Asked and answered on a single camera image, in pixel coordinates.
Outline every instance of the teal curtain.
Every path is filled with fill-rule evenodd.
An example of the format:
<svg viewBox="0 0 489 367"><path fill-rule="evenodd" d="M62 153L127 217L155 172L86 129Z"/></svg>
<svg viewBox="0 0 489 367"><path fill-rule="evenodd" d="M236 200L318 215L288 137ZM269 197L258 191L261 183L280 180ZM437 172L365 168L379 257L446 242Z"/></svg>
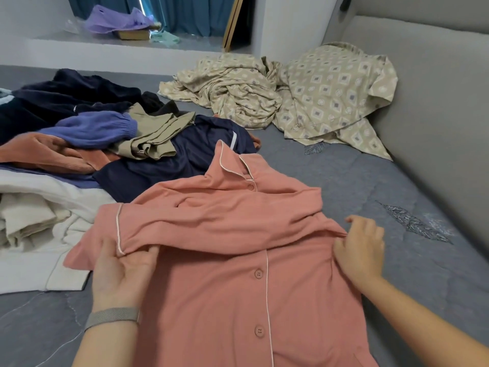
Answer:
<svg viewBox="0 0 489 367"><path fill-rule="evenodd" d="M95 5L129 14L132 8L141 9L139 0L68 0L75 17L87 19Z"/></svg>
<svg viewBox="0 0 489 367"><path fill-rule="evenodd" d="M234 0L144 0L168 32L198 36L224 36Z"/></svg>

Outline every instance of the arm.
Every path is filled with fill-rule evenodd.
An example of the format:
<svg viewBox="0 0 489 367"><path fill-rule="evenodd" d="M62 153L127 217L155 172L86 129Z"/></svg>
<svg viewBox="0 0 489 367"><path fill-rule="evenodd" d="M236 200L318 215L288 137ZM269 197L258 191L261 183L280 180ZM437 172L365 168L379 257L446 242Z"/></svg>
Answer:
<svg viewBox="0 0 489 367"><path fill-rule="evenodd" d="M336 260L351 282L384 315L428 367L484 367L489 348L444 321L382 278L384 229L360 216L334 244Z"/></svg>
<svg viewBox="0 0 489 367"><path fill-rule="evenodd" d="M140 308L156 267L159 246L122 258L115 254L115 242L104 240L93 271L93 312L109 308ZM103 323L83 336L72 367L131 367L138 325L133 321Z"/></svg>

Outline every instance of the purple bag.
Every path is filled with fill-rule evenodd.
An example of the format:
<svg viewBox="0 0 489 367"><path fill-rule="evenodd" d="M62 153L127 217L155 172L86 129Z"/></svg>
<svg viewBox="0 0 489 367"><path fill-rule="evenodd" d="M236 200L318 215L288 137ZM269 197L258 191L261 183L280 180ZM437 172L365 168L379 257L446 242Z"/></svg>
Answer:
<svg viewBox="0 0 489 367"><path fill-rule="evenodd" d="M85 28L94 33L110 33L143 29L153 24L152 19L136 8L132 9L131 14L123 14L101 5L95 5L85 21Z"/></svg>

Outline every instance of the mattress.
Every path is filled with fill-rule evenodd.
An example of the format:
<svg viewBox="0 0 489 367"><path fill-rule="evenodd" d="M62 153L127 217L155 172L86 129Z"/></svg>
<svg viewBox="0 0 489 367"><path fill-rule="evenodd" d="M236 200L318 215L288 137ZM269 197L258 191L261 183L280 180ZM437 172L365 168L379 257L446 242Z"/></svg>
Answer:
<svg viewBox="0 0 489 367"><path fill-rule="evenodd" d="M0 67L0 87L51 79L55 70ZM97 73L117 84L157 91L169 76ZM180 110L211 114L191 103ZM358 214L385 228L384 275L456 327L489 345L489 261L480 255L429 198L388 160L340 144L304 148L275 127L255 130L270 166L321 187L323 212L344 228ZM69 367L91 308L91 278L78 292L0 296L0 366ZM382 315L364 299L370 350L381 367L421 362Z"/></svg>

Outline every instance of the silver mesh watch band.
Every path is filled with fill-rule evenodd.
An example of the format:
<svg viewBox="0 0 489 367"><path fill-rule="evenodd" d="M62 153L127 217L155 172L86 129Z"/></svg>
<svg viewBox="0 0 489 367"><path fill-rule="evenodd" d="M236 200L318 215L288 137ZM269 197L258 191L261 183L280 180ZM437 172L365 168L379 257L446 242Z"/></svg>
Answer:
<svg viewBox="0 0 489 367"><path fill-rule="evenodd" d="M140 314L138 308L110 308L100 312L91 313L85 325L85 331L90 327L102 323L117 321L134 321L139 324Z"/></svg>

